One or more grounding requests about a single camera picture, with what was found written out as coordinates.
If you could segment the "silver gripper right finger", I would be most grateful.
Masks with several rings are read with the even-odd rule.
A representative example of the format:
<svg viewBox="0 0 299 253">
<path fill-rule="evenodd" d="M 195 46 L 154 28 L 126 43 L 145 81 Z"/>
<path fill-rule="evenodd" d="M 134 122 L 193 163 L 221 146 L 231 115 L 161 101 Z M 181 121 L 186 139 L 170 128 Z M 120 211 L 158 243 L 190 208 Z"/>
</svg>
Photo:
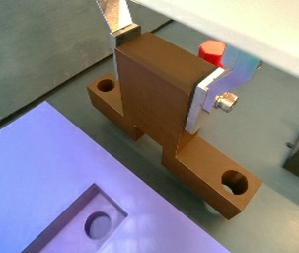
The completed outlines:
<svg viewBox="0 0 299 253">
<path fill-rule="evenodd" d="M 227 45 L 217 67 L 196 85 L 184 130 L 193 134 L 204 125 L 204 117 L 213 108 L 228 112 L 237 101 L 231 90 L 245 84 L 259 66 L 259 59 Z"/>
</svg>

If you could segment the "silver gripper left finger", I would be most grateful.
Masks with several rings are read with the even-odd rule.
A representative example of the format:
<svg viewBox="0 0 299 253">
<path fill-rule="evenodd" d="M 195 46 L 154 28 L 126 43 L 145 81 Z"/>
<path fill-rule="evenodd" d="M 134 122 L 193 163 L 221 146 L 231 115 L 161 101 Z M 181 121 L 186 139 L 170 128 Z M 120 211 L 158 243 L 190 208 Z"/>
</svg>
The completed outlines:
<svg viewBox="0 0 299 253">
<path fill-rule="evenodd" d="M 112 53 L 116 48 L 141 34 L 133 22 L 126 0 L 94 0 L 109 31 Z"/>
</svg>

